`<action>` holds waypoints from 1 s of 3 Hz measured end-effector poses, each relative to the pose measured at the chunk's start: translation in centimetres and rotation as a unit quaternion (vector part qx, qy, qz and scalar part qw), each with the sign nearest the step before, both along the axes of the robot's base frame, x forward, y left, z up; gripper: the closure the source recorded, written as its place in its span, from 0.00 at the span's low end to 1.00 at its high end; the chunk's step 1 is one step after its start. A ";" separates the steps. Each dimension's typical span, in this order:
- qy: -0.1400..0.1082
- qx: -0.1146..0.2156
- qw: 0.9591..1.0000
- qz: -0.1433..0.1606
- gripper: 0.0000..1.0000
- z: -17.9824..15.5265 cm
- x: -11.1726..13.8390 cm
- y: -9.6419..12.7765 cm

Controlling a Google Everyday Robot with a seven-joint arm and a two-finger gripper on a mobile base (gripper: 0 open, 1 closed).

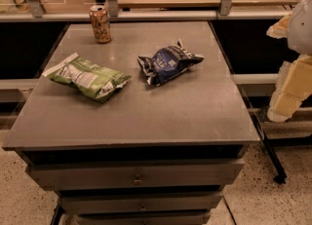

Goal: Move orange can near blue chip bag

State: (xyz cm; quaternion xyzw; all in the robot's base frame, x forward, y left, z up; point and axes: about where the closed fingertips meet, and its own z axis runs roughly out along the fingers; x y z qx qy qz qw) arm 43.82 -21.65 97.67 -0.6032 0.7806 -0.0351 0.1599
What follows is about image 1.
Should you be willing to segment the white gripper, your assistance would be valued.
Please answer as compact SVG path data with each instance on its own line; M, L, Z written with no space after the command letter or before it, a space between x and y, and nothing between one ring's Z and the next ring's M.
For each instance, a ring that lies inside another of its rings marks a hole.
M275 84L267 117L273 122L285 122L312 94L312 0L301 0L291 15L271 25L266 35L287 38L291 50L300 55L294 62L284 61Z

